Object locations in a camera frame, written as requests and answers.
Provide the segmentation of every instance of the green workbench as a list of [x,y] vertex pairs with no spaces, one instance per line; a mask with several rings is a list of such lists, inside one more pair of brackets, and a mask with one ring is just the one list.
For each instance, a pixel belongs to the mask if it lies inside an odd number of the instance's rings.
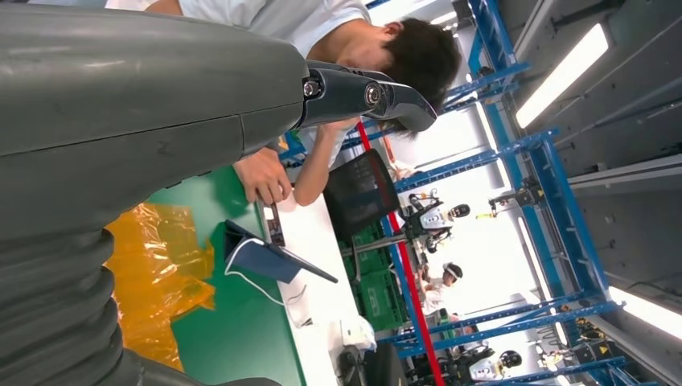
[[[225,277],[223,221],[235,220],[263,234],[254,205],[231,167],[183,181],[152,195],[151,203],[191,207],[199,242],[210,238],[216,268],[208,281],[216,288],[216,309],[198,309],[173,323],[185,372],[205,384],[267,377],[284,386],[304,385],[286,312],[239,277]],[[279,299],[274,280],[249,275]]]

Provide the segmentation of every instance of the humanoid robot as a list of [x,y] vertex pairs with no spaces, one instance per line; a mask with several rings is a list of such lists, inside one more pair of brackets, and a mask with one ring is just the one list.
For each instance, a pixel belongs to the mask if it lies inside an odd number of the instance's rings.
[[[513,350],[502,353],[494,359],[495,350],[481,345],[464,351],[455,358],[439,358],[443,379],[448,386],[466,386],[492,380],[502,380],[509,368],[521,365],[521,355]],[[410,386],[431,384],[433,376],[424,376]]]
[[[407,214],[403,215],[406,236],[411,239],[426,236],[424,244],[429,253],[435,253],[438,245],[452,236],[454,219],[468,216],[471,212],[469,205],[465,203],[443,212],[440,208],[443,202],[436,193],[436,189],[432,189],[425,197],[412,193],[409,195],[410,205],[407,207]],[[429,203],[423,205],[421,201],[424,200],[428,200]]]
[[436,118],[384,74],[119,10],[0,4],[0,85],[2,385],[200,386],[123,348],[105,226],[287,130],[364,115],[420,131]]

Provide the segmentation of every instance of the orange plastic bag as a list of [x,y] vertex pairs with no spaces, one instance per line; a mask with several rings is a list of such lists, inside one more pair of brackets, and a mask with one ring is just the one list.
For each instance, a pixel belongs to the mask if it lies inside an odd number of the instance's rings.
[[201,280],[212,274],[212,248],[199,247],[188,207],[144,203],[107,229],[124,346],[182,371],[171,320],[197,306],[214,308],[215,289]]

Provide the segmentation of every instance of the mesh chair back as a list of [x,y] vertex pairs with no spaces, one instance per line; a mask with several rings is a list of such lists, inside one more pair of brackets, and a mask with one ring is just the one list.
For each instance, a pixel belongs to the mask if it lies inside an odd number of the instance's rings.
[[400,206],[391,176],[376,149],[334,169],[329,174],[324,199],[336,236],[342,240],[348,240]]

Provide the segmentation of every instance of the red pole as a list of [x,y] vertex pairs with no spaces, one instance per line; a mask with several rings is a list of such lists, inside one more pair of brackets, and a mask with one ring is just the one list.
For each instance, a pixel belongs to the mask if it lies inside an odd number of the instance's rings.
[[[365,151],[369,150],[370,149],[369,138],[367,137],[367,132],[365,132],[362,121],[358,123],[357,129],[358,133],[360,134],[360,139],[362,140],[364,150]],[[398,226],[398,221],[396,220],[395,213],[391,213],[388,215],[388,221],[391,223],[391,228],[393,229],[394,232],[400,230],[400,227]],[[433,378],[436,380],[436,386],[446,386],[445,381],[443,381],[443,375],[441,374],[441,368],[440,366],[438,366],[438,358],[436,358],[436,353],[433,351],[433,343],[431,342],[431,335],[429,335],[429,326],[426,325],[424,314],[421,312],[419,292],[417,291],[417,285],[414,283],[414,273],[412,272],[412,266],[409,263],[407,245],[405,245],[404,241],[401,241],[398,244],[398,250],[401,253],[403,269],[405,270],[405,275],[407,276],[405,280],[407,280],[409,298],[412,301],[414,314],[417,317],[417,320],[413,322],[419,323],[421,339],[424,342],[424,351],[426,351],[426,356],[429,357],[429,364],[431,365],[431,372],[433,373]]]

